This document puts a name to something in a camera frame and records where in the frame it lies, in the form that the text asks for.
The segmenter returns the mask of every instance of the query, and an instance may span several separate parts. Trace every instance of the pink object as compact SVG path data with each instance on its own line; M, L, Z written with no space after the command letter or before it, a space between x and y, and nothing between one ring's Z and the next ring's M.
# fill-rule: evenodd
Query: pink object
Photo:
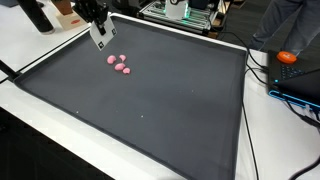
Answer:
M111 55L108 57L107 62L108 64L113 64L116 60L117 60L116 57Z
M124 62L127 59L125 55L120 55L119 58L122 60L122 62Z
M124 70L122 71L123 74L130 74L130 68L124 68Z
M122 71L125 67L126 67L125 64L119 63L119 64L117 64L117 65L114 67L114 69L115 69L116 71Z

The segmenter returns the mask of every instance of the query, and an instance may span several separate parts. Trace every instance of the orange object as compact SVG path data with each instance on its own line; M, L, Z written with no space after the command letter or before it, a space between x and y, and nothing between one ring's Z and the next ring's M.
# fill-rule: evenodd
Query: orange object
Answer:
M279 61L285 64L293 64L297 61L297 57L294 54L291 54L286 51L280 51L277 55L277 58Z

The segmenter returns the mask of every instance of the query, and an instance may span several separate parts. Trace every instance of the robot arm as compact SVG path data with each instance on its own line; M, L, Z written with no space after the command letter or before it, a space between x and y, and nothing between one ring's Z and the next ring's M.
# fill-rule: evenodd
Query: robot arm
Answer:
M106 33L104 22L108 18L109 7L106 4L100 5L96 0L75 0L73 10L86 22L95 22L103 36Z

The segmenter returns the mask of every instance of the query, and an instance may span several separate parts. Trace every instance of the gray floor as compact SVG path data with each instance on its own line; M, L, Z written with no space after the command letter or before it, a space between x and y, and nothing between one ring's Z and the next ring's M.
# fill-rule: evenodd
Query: gray floor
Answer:
M246 43L249 43L252 34L256 31L260 19L268 7L269 2L270 0L247 0L241 9L230 9L227 19L227 31L236 33ZM275 36L266 44L264 51L269 49L280 49L280 46L287 37L296 16L297 13L288 19ZM241 43L232 35L225 35L223 41L241 45ZM320 62L320 35L311 42L310 46L305 49L299 57Z

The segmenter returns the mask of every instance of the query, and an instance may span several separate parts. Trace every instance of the laptop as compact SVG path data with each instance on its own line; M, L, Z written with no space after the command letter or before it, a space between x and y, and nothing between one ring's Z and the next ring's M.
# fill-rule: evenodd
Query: laptop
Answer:
M284 64L277 54L268 52L269 95L284 100L280 91L292 104L320 109L320 61L298 59L294 64Z
M6 7L13 7L18 5L18 2L16 0L0 0L0 5L6 6Z

